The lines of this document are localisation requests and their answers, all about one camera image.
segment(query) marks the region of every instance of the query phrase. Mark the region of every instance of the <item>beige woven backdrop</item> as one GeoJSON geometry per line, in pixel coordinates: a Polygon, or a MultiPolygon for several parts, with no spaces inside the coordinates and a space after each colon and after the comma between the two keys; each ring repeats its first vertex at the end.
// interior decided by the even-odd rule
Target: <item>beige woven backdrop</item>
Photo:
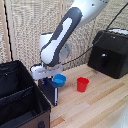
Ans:
{"type": "Polygon", "coordinates": [[[0,0],[0,63],[11,60],[3,0],[0,0]]]}
{"type": "MultiPolygon", "coordinates": [[[[70,8],[73,0],[5,0],[13,48],[13,58],[21,60],[29,70],[40,62],[39,37],[42,33],[54,32],[59,21],[70,8]]],[[[73,53],[62,63],[73,60],[85,52],[99,30],[103,30],[126,4],[127,0],[110,0],[104,11],[92,22],[79,28],[68,39],[73,53]]],[[[128,8],[111,27],[127,28],[128,8]]],[[[86,63],[90,52],[64,66],[64,70],[86,63]]]]}

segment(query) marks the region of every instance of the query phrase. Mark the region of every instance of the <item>cable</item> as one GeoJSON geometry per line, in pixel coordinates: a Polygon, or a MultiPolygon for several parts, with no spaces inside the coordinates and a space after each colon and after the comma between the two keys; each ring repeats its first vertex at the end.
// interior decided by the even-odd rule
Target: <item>cable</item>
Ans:
{"type": "Polygon", "coordinates": [[[83,54],[81,54],[79,57],[77,57],[77,58],[75,58],[75,59],[73,59],[73,60],[71,60],[71,61],[68,61],[68,62],[66,62],[66,63],[64,63],[64,64],[62,64],[62,65],[65,65],[65,64],[68,64],[68,63],[70,63],[70,62],[72,62],[72,61],[75,61],[75,60],[77,60],[77,59],[79,59],[81,56],[83,56],[84,54],[86,54],[88,51],[90,51],[96,44],[97,44],[97,42],[99,42],[99,40],[103,37],[103,35],[105,34],[105,32],[106,31],[108,31],[108,29],[109,29],[109,27],[111,26],[111,24],[115,21],[115,19],[118,17],[118,15],[120,15],[120,13],[126,8],[126,6],[128,5],[128,2],[127,2],[127,4],[118,12],[118,14],[114,17],[114,19],[110,22],[110,24],[107,26],[107,28],[103,31],[103,33],[102,33],[102,35],[99,37],[99,39],[93,44],[93,46],[91,46],[90,48],[88,48],[83,54]]]}

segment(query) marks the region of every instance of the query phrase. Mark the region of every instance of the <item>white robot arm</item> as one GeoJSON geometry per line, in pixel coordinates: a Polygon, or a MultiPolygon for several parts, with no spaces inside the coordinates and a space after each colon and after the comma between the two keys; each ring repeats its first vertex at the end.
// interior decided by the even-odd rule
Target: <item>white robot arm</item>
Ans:
{"type": "Polygon", "coordinates": [[[41,48],[44,64],[49,67],[57,65],[59,53],[72,32],[93,20],[108,2],[109,0],[75,0],[48,43],[41,48]]]}
{"type": "Polygon", "coordinates": [[[39,80],[63,71],[61,61],[72,52],[66,42],[72,32],[90,22],[106,7],[110,0],[75,0],[62,18],[54,33],[40,36],[40,56],[42,64],[31,68],[32,77],[39,80]]]}

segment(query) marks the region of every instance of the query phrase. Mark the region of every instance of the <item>wooden floor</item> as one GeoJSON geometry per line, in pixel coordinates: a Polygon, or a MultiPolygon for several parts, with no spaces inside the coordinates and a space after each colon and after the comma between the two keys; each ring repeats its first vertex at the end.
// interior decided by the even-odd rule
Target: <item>wooden floor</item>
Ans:
{"type": "Polygon", "coordinates": [[[128,75],[113,79],[87,65],[62,73],[67,77],[59,88],[58,105],[52,106],[50,128],[110,128],[128,102],[128,75]],[[89,79],[84,93],[77,91],[77,78],[89,79]]]}

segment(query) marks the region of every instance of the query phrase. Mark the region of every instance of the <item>black container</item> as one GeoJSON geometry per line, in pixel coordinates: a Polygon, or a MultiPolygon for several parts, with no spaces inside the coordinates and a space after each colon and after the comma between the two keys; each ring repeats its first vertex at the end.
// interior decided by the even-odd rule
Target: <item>black container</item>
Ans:
{"type": "Polygon", "coordinates": [[[50,111],[20,61],[0,64],[0,128],[50,128],[50,111]]]}
{"type": "MultiPolygon", "coordinates": [[[[99,31],[93,44],[103,31],[99,31]]],[[[112,78],[118,79],[128,73],[128,36],[105,32],[94,45],[88,66],[112,78]]]]}

